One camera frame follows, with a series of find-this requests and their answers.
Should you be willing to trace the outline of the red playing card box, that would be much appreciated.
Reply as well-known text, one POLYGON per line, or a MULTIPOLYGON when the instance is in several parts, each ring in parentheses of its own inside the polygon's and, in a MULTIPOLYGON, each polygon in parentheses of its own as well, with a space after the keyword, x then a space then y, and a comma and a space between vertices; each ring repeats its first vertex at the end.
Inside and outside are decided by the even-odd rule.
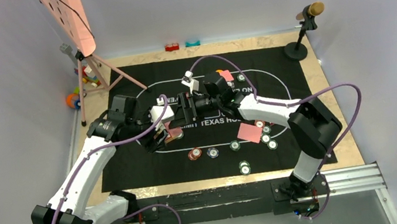
POLYGON ((168 144, 183 136, 182 128, 169 128, 170 122, 160 123, 153 129, 154 139, 161 145, 168 144))

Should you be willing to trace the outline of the red chip stack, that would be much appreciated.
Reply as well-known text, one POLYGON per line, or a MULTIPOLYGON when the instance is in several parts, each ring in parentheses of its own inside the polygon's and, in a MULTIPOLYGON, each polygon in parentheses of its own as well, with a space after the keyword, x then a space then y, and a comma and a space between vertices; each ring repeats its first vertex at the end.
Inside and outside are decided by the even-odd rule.
POLYGON ((202 155, 202 150, 201 150, 201 149, 199 149, 199 148, 193 148, 193 149, 191 149, 191 150, 189 151, 189 153, 188 153, 188 158, 189 158, 191 161, 195 161, 195 160, 197 160, 198 158, 200 158, 201 155, 202 155))

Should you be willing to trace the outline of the blue chip stack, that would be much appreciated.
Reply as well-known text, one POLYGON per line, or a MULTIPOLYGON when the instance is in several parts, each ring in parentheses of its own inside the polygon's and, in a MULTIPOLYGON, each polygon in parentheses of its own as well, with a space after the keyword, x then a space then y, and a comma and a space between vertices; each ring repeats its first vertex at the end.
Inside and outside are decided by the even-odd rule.
POLYGON ((214 159, 214 158, 217 158, 219 156, 219 151, 216 148, 214 148, 214 147, 213 148, 209 148, 207 150, 207 155, 210 158, 214 159))

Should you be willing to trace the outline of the green chip stack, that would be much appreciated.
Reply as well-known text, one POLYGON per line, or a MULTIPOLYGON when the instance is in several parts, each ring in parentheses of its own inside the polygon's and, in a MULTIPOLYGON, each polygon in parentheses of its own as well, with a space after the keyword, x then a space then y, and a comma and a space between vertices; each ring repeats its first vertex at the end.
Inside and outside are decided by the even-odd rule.
POLYGON ((229 144, 229 148, 230 148, 232 151, 237 152, 237 151, 239 151, 239 150, 241 149, 241 144, 240 144, 238 141, 232 141, 232 142, 230 142, 230 144, 229 144))

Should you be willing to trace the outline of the red-backed card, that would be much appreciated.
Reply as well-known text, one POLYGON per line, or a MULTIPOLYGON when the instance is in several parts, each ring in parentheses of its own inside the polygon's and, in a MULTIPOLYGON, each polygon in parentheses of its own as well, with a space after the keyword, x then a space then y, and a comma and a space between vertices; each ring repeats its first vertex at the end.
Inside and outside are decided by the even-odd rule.
POLYGON ((218 72, 220 76, 222 76, 227 82, 230 81, 232 82, 234 80, 234 77, 232 76, 232 73, 229 70, 223 70, 218 72))
POLYGON ((237 138, 251 143, 260 143, 262 128, 256 125, 241 123, 238 129, 237 138))

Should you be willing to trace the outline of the red chips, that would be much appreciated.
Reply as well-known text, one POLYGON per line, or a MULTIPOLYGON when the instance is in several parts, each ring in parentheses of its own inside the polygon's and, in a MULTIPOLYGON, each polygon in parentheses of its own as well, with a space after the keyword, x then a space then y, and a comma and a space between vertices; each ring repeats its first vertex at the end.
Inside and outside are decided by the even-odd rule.
POLYGON ((263 128, 265 126, 265 122, 261 120, 255 121, 254 124, 259 128, 263 128))

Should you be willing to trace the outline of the green chips group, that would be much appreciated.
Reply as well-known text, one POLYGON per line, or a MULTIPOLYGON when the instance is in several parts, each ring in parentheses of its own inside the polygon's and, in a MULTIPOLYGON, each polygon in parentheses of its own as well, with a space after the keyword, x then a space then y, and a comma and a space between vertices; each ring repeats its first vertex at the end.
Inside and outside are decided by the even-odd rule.
POLYGON ((270 135, 271 128, 269 126, 263 126, 262 130, 261 142, 266 144, 270 150, 276 150, 278 148, 278 144, 270 135))

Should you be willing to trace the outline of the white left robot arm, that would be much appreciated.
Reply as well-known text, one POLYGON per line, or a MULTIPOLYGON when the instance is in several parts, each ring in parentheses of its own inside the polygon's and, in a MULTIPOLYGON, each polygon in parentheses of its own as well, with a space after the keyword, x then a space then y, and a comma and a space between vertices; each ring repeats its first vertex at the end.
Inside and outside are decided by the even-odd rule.
POLYGON ((136 142, 155 131, 164 120, 171 118, 168 97, 161 94, 157 105, 149 111, 151 123, 143 129, 137 128, 135 135, 119 136, 121 129, 130 128, 125 121, 117 124, 121 111, 108 109, 90 124, 80 156, 75 162, 62 187, 46 206, 36 205, 32 211, 33 224, 112 224, 116 220, 132 223, 137 217, 159 204, 140 208, 136 196, 122 190, 113 191, 108 198, 90 209, 87 200, 97 182, 98 174, 116 153, 116 147, 136 142))

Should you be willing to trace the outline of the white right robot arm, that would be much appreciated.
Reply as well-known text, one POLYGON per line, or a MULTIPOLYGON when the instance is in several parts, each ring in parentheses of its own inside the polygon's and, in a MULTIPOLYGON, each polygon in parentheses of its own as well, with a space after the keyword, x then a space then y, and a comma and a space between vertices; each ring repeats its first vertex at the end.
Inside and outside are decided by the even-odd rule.
POLYGON ((342 123, 318 99, 306 102, 262 98, 232 88, 217 72, 203 78, 204 91, 190 89, 177 97, 175 118, 171 128, 202 121, 210 112, 241 121, 264 121, 289 128, 301 149, 297 164, 290 175, 291 189, 307 195, 314 187, 329 147, 342 130, 342 123))

